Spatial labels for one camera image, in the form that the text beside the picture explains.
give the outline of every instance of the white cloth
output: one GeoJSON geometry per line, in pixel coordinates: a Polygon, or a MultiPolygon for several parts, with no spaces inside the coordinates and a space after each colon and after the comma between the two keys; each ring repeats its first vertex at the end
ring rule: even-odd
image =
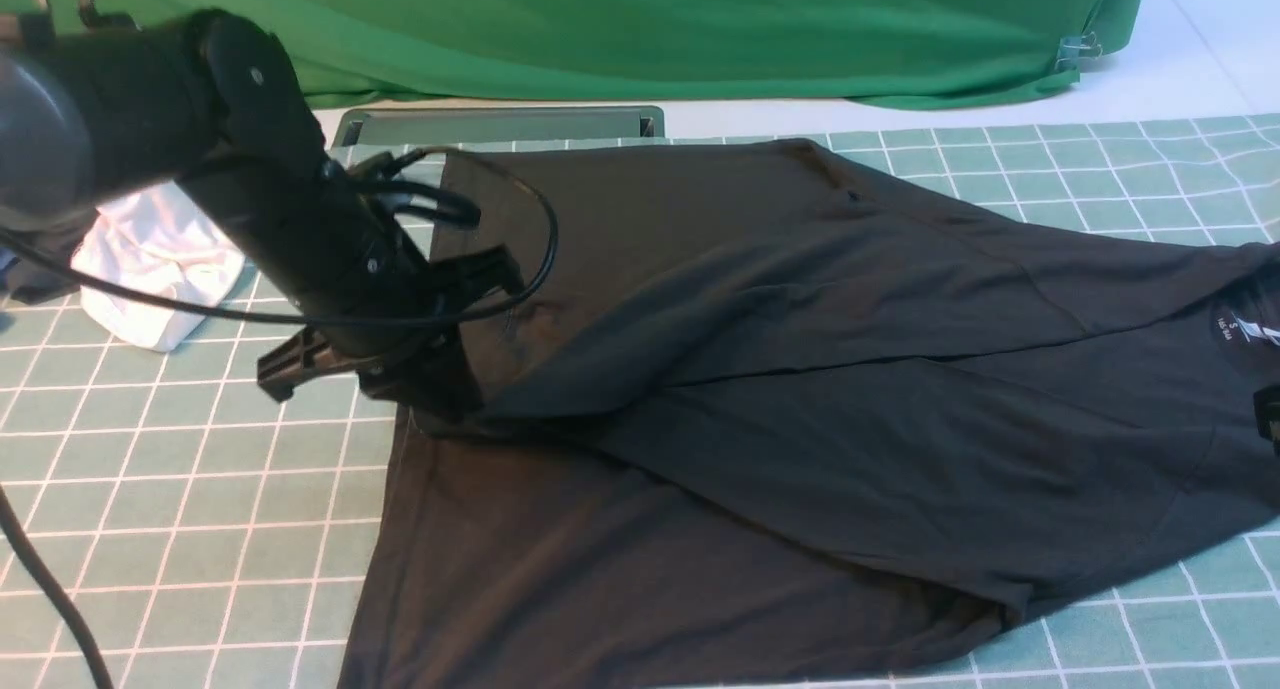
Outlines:
{"type": "MultiPolygon", "coordinates": [[[[236,286],[244,255],[173,182],[99,207],[72,256],[86,274],[163,297],[215,306],[236,286]]],[[[159,352],[178,347],[201,316],[83,288],[81,306],[122,341],[159,352]]]]}

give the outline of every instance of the green grid mat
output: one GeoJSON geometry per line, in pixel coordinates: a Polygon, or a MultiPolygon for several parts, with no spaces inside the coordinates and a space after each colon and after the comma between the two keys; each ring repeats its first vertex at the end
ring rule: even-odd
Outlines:
{"type": "MultiPolygon", "coordinates": [[[[1068,229],[1239,245],[1270,241],[1280,222],[1280,115],[813,138],[932,190],[1068,229]]],[[[425,161],[411,174],[434,181],[440,168],[425,161]]],[[[428,246],[430,227],[408,231],[428,246]]],[[[228,305],[289,310],[252,270],[228,305]]],[[[0,333],[0,482],[120,685],[334,686],[378,533],[393,407],[361,398],[349,377],[275,406],[253,384],[255,361],[285,328],[209,321],[160,356],[111,341],[74,298],[40,307],[4,300],[0,310],[12,319],[0,333]]],[[[1276,689],[1277,581],[1280,523],[947,666],[796,686],[1276,689]]],[[[0,686],[90,686],[5,544],[0,686]]]]}

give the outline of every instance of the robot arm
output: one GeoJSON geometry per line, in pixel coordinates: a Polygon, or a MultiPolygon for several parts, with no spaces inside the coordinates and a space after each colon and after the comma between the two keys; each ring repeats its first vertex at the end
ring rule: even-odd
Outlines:
{"type": "MultiPolygon", "coordinates": [[[[428,261],[375,192],[402,165],[330,160],[283,46],[241,15],[0,47],[0,228],[51,227],[173,179],[303,319],[443,318],[525,288],[506,247],[428,261]]],[[[479,222],[465,199],[422,188],[479,222]]],[[[306,327],[261,357],[259,384],[285,401],[346,371],[365,394],[445,421],[481,402],[444,321],[306,327]]]]}

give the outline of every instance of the green cloth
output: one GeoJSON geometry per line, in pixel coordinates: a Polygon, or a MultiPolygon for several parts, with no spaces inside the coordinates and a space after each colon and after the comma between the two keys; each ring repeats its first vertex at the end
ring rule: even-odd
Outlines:
{"type": "MultiPolygon", "coordinates": [[[[74,0],[54,0],[59,24],[74,0]]],[[[1064,37],[1128,42],[1138,0],[100,0],[224,6],[279,33],[314,106],[376,99],[847,97],[943,109],[1079,79],[1064,37]]],[[[0,0],[0,9],[23,9],[0,0]]]]}

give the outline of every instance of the cable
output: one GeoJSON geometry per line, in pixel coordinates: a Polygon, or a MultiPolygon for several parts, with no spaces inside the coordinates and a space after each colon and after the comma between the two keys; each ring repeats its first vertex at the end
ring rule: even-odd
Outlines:
{"type": "Polygon", "coordinates": [[[543,261],[538,268],[538,273],[530,279],[525,289],[520,293],[512,295],[506,300],[475,309],[468,311],[462,311],[457,314],[447,314],[443,316],[301,316],[293,314],[268,314],[257,311],[237,311],[232,309],[221,309],[205,306],[192,302],[184,302],[179,300],[170,300],[168,297],[160,297],[156,295],[148,295],[146,292],[140,292],[114,282],[108,282],[105,279],[99,279],[91,274],[84,274],[77,269],[59,263],[50,256],[45,256],[45,252],[35,250],[17,234],[9,232],[9,229],[0,229],[0,246],[9,247],[15,256],[22,260],[29,261],[36,266],[60,275],[69,282],[74,282],[82,287],[88,287],[91,289],[97,289],[105,295],[119,297],[123,300],[134,301],[147,306],[156,306],[161,309],[170,309],[174,311],[183,311],[187,314],[195,314],[200,316],[210,316],[214,319],[230,319],[234,321],[250,321],[255,324],[287,324],[287,325],[302,325],[302,327],[369,327],[369,328],[421,328],[430,329],[436,327],[448,327],[454,324],[463,324],[467,321],[476,321],[481,319],[489,319],[492,316],[498,316],[506,314],[507,311],[520,306],[521,304],[529,301],[538,289],[541,288],[543,283],[547,282],[547,277],[550,274],[552,266],[556,264],[556,252],[559,247],[559,220],[556,215],[556,209],[550,205],[548,197],[539,192],[536,188],[529,186],[525,179],[516,177],[508,169],[502,165],[489,161],[475,152],[468,152],[463,150],[457,150],[453,147],[425,147],[419,150],[425,152],[422,156],[431,155],[431,152],[444,152],[445,155],[466,156],[468,160],[475,161],[480,166],[485,168],[494,174],[498,174],[503,179],[511,182],[521,192],[529,193],[543,210],[547,216],[547,250],[543,254],[543,261]]]}
{"type": "MultiPolygon", "coordinates": [[[[399,169],[412,164],[412,161],[420,161],[422,158],[431,155],[431,152],[444,152],[445,155],[466,156],[471,161],[475,161],[480,166],[498,174],[499,177],[507,179],[520,191],[529,193],[534,200],[539,202],[547,215],[548,224],[548,238],[547,238],[547,251],[543,255],[543,263],[538,269],[538,274],[534,279],[529,282],[529,286],[517,295],[508,297],[498,304],[490,305],[488,307],[462,311],[458,314],[452,314],[447,316],[430,316],[430,318],[325,318],[325,316],[292,316],[283,314],[260,314],[251,311],[232,311],[219,307],[207,307],[202,305],[195,305],[188,302],[182,302],[177,300],[169,300],[165,297],[159,297],[148,295],[145,292],[138,292],[129,289],[128,287],[122,287],[111,282],[99,279],[96,277],[77,272],[69,266],[59,264],[56,260],[51,260],[42,252],[31,248],[24,241],[15,237],[12,232],[0,229],[0,245],[8,246],[14,255],[20,259],[40,266],[41,269],[50,270],[59,274],[67,279],[77,282],[84,287],[99,289],[100,292],[109,293],[116,297],[123,297],[125,300],[147,304],[151,306],[160,306],[165,309],[174,309],[178,311],[189,311],[192,314],[201,314],[205,316],[215,316],[220,319],[237,319],[242,321],[256,321],[262,324],[306,324],[312,327],[434,327],[444,324],[461,324],[463,321],[475,321],[479,319],[486,319],[489,316],[497,316],[518,306],[531,297],[547,280],[550,274],[552,265],[556,263],[556,251],[559,247],[559,222],[556,218],[556,210],[547,200],[544,193],[539,192],[536,188],[531,187],[521,179],[512,174],[506,168],[483,159],[474,152],[466,152],[462,150],[456,150],[453,147],[424,147],[408,152],[407,156],[412,156],[410,161],[404,161],[406,158],[399,158],[397,161],[402,161],[403,165],[399,169]]],[[[475,223],[479,223],[480,210],[476,207],[475,202],[461,196],[461,193],[453,193],[447,190],[439,190],[438,187],[429,187],[426,184],[417,184],[415,182],[367,182],[364,187],[369,191],[376,191],[387,193],[389,191],[399,191],[403,193],[416,193],[416,196],[428,196],[434,199],[442,205],[452,205],[462,211],[462,216],[453,213],[440,213],[438,210],[431,210],[428,207],[420,207],[413,205],[404,205],[397,207],[396,214],[413,214],[417,216],[430,218],[430,216],[444,216],[448,222],[467,222],[471,219],[471,213],[475,215],[475,223]]],[[[84,622],[84,617],[81,616],[79,611],[74,603],[72,603],[68,594],[58,585],[58,580],[54,578],[45,562],[41,561],[40,555],[32,546],[31,539],[27,537],[22,528],[22,520],[13,511],[13,505],[9,503],[9,498],[5,497],[4,489],[0,489],[0,530],[4,530],[4,535],[9,539],[9,546],[13,548],[13,553],[26,567],[31,578],[36,580],[36,585],[49,597],[49,601],[58,610],[63,621],[70,629],[72,635],[76,638],[76,643],[79,647],[82,654],[84,654],[84,661],[88,663],[90,675],[93,677],[93,685],[96,689],[113,689],[111,675],[106,669],[106,662],[102,660],[102,653],[99,651],[97,643],[93,640],[93,634],[88,625],[84,622]]]]}
{"type": "Polygon", "coordinates": [[[439,224],[452,224],[463,229],[475,229],[480,225],[480,206],[448,190],[422,184],[419,182],[404,182],[402,179],[380,179],[374,182],[351,181],[346,183],[357,193],[411,193],[416,197],[425,197],[436,204],[436,209],[410,205],[420,210],[416,213],[403,211],[403,214],[417,214],[424,219],[430,219],[439,224]],[[440,207],[449,206],[456,211],[442,211],[440,207]]]}
{"type": "Polygon", "coordinates": [[[52,572],[40,560],[36,547],[31,544],[31,539],[22,530],[22,520],[13,511],[13,505],[9,503],[9,497],[5,497],[4,489],[0,489],[0,529],[4,530],[5,539],[9,539],[9,547],[13,548],[14,556],[27,569],[27,574],[36,580],[36,585],[49,597],[50,603],[54,604],[63,621],[67,622],[68,629],[72,630],[76,644],[79,645],[81,653],[84,654],[84,661],[88,662],[93,686],[97,689],[111,689],[111,674],[106,669],[102,653],[97,649],[97,642],[93,640],[92,631],[84,624],[84,617],[76,610],[76,604],[72,603],[70,597],[63,592],[63,588],[58,585],[58,580],[54,579],[52,572]]]}

